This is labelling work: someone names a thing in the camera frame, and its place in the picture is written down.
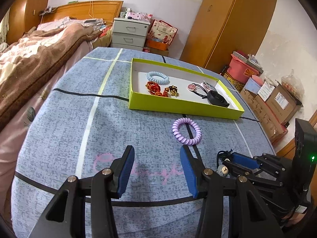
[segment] bed frame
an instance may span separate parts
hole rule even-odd
[[[42,23],[55,21],[64,17],[73,17],[77,20],[90,18],[103,19],[113,22],[114,18],[119,17],[123,1],[87,1],[71,3],[59,6],[54,13],[43,16]]]

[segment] blue gripper pad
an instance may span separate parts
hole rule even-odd
[[[198,196],[197,179],[183,146],[180,148],[180,161],[182,163],[189,192],[195,199]]]
[[[128,184],[131,170],[132,170],[133,163],[134,163],[134,155],[135,155],[134,148],[132,147],[132,149],[130,150],[129,155],[127,156],[126,161],[123,165],[120,176],[118,178],[117,193],[118,193],[120,198],[121,198],[122,194],[126,192],[126,186]]]
[[[247,157],[238,153],[232,153],[231,155],[233,156],[233,162],[236,164],[245,166],[249,169],[256,169],[260,167],[255,159],[252,159],[250,157]]]

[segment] pink plastic basket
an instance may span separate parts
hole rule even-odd
[[[237,81],[245,84],[252,75],[259,74],[259,72],[256,69],[252,68],[251,66],[248,66],[238,57],[235,57],[234,55],[231,56],[232,59],[229,64],[229,69],[227,69],[227,72],[231,75],[231,77],[233,77]]]

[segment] wooden wardrobe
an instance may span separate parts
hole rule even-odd
[[[10,45],[41,22],[39,11],[47,7],[48,0],[15,0],[10,7],[7,43]]]
[[[220,73],[233,51],[256,54],[277,0],[203,0],[180,60]]]

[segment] pink bedsheet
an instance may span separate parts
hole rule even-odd
[[[37,94],[35,94],[27,104],[25,104],[20,111],[13,117],[13,119],[0,132],[0,213],[3,214],[4,202],[7,191],[11,185],[16,161],[19,151],[23,144],[24,138],[28,131],[27,113],[29,107],[34,108],[37,113],[44,103],[47,95],[55,83],[82,57],[91,51],[91,44],[83,42],[73,56],[67,63],[50,79],[44,87],[42,87]]]

